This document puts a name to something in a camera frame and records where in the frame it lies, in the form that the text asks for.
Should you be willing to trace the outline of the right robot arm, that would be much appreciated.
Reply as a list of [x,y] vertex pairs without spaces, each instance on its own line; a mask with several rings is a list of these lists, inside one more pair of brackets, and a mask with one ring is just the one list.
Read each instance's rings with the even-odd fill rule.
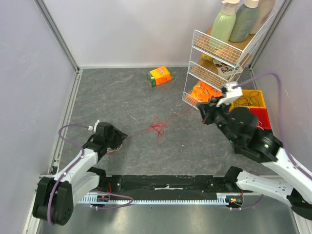
[[262,164],[281,176],[283,183],[230,167],[223,179],[229,192],[247,190],[269,196],[289,206],[297,215],[312,218],[312,182],[301,168],[292,165],[282,142],[271,132],[257,127],[257,116],[249,109],[217,106],[217,100],[198,103],[203,124],[215,124],[232,144],[235,154]]

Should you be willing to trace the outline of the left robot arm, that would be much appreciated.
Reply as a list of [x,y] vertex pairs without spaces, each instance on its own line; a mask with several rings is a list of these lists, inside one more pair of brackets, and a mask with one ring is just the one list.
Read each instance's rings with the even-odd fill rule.
[[86,143],[78,145],[78,155],[54,176],[44,176],[38,182],[32,216],[50,225],[65,225],[88,192],[105,190],[105,171],[94,165],[107,153],[120,149],[128,137],[114,125],[99,120],[85,128],[93,134]]

